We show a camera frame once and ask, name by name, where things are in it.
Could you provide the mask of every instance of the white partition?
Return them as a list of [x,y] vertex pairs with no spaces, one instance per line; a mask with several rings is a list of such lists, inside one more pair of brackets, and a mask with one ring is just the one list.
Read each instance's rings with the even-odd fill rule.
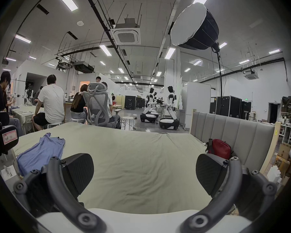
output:
[[183,111],[180,113],[180,123],[185,128],[191,127],[192,111],[209,113],[210,110],[211,85],[204,83],[188,82],[182,88]]

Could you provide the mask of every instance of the upholstered headboard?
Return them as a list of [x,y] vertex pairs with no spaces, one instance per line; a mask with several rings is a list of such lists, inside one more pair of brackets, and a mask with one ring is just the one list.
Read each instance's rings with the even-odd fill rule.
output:
[[252,171],[261,169],[274,129],[267,124],[194,111],[190,133],[202,142],[208,142],[209,138],[226,142]]

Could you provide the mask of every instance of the humanoid robot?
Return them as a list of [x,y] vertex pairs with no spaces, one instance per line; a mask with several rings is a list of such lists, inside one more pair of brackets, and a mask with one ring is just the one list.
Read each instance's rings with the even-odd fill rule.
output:
[[158,103],[161,103],[166,106],[167,111],[171,115],[171,118],[162,118],[159,120],[159,126],[162,129],[170,129],[170,130],[177,130],[179,126],[179,120],[177,120],[177,116],[175,115],[173,111],[173,103],[175,101],[175,94],[173,92],[173,87],[169,86],[168,91],[170,92],[167,97],[167,102],[159,101]]
[[151,122],[154,123],[156,119],[158,118],[159,114],[157,112],[151,112],[150,110],[152,107],[157,104],[157,102],[154,101],[154,88],[150,89],[150,94],[148,95],[148,107],[143,111],[142,114],[140,114],[140,120],[141,122]]

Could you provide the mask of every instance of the stool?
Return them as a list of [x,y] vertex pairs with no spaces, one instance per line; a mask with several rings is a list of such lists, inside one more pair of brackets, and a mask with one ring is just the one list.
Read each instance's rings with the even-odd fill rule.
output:
[[75,119],[75,118],[71,118],[70,122],[78,122],[78,123],[85,123],[85,118],[81,118],[81,119]]
[[53,128],[55,126],[58,126],[58,125],[61,125],[63,124],[64,122],[55,122],[55,123],[50,123],[50,124],[47,124],[47,128],[50,129],[50,128]]
[[135,130],[135,119],[133,117],[122,117],[121,124],[124,123],[124,130]]

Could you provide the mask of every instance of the ceiling pipe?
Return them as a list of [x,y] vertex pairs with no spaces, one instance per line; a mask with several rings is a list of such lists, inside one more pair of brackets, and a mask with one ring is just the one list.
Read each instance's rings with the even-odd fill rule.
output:
[[102,18],[101,18],[101,16],[100,16],[100,14],[99,14],[99,11],[97,10],[97,8],[96,8],[96,6],[95,6],[93,0],[88,0],[88,2],[89,2],[89,4],[90,4],[90,6],[92,7],[92,9],[93,9],[93,11],[94,11],[94,13],[95,13],[97,19],[99,20],[99,22],[100,22],[100,24],[101,24],[103,30],[105,31],[106,35],[108,36],[108,38],[109,38],[109,40],[110,40],[110,42],[111,42],[111,44],[112,44],[114,50],[116,51],[117,55],[119,56],[120,60],[122,61],[123,65],[124,65],[125,69],[127,70],[129,77],[133,80],[133,77],[132,77],[132,75],[131,75],[131,72],[130,72],[130,70],[128,69],[128,67],[126,66],[126,64],[125,64],[125,62],[123,61],[123,59],[121,58],[121,55],[120,55],[120,53],[119,53],[119,51],[118,51],[116,45],[114,44],[114,41],[113,41],[111,35],[110,35],[109,29],[108,29],[108,28],[106,27],[106,25],[104,24],[104,22],[103,22],[103,20],[102,20]]
[[[222,74],[222,77],[228,76],[228,75],[231,75],[231,74],[234,74],[234,73],[237,73],[237,72],[243,72],[245,70],[249,70],[249,69],[252,69],[252,68],[255,68],[255,67],[264,66],[264,65],[268,65],[268,64],[272,64],[272,63],[277,63],[277,62],[280,62],[280,61],[284,61],[285,62],[285,59],[283,57],[280,57],[280,58],[277,58],[277,59],[266,60],[264,62],[252,65],[250,67],[246,67],[246,68],[243,68],[243,69],[235,70],[233,72]],[[201,81],[199,83],[204,83],[204,82],[207,82],[207,81],[210,81],[210,80],[214,80],[214,79],[217,79],[217,78],[219,78],[219,76],[218,77],[213,77],[213,78],[208,79],[208,80]]]

